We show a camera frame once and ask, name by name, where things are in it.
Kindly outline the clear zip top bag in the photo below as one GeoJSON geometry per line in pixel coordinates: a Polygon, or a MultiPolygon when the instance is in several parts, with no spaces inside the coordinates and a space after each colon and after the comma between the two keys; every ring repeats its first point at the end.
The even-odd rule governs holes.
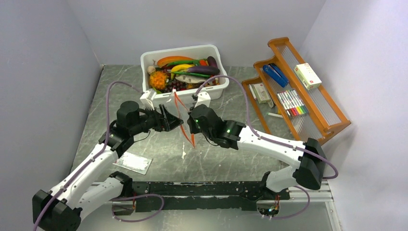
{"type": "Polygon", "coordinates": [[[186,105],[182,102],[180,97],[178,96],[176,89],[173,89],[172,93],[174,95],[174,103],[177,109],[178,118],[181,119],[181,121],[183,122],[180,125],[181,132],[183,136],[187,139],[187,141],[193,146],[193,148],[195,148],[194,135],[191,134],[190,127],[187,123],[189,119],[189,114],[188,114],[189,110],[186,107],[186,105]]]}

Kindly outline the toy pineapple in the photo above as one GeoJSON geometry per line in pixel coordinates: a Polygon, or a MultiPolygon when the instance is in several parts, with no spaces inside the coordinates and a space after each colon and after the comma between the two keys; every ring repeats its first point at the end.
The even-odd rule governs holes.
{"type": "Polygon", "coordinates": [[[156,90],[163,90],[166,88],[168,74],[163,71],[155,71],[149,76],[149,84],[156,90]]]}

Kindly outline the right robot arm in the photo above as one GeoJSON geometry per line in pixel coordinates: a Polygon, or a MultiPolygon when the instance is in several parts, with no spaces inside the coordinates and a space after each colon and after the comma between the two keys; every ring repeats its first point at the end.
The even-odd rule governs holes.
{"type": "Polygon", "coordinates": [[[268,173],[265,183],[260,185],[260,194],[265,199],[297,185],[310,190],[321,188],[326,156],[316,139],[294,141],[252,131],[244,123],[222,120],[203,104],[190,111],[188,124],[193,134],[201,133],[221,148],[254,151],[286,163],[286,168],[268,173]]]}

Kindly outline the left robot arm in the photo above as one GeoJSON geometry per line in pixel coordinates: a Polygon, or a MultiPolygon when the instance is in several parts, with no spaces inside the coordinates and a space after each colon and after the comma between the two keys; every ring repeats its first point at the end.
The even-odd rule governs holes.
{"type": "Polygon", "coordinates": [[[59,184],[49,191],[39,190],[33,196],[33,229],[75,231],[87,215],[105,202],[133,196],[133,180],[121,172],[111,174],[95,188],[91,185],[135,143],[135,135],[151,130],[172,131],[183,124],[164,105],[159,108],[159,111],[141,109],[134,101],[122,103],[116,120],[108,121],[106,132],[87,158],[59,184]]]}

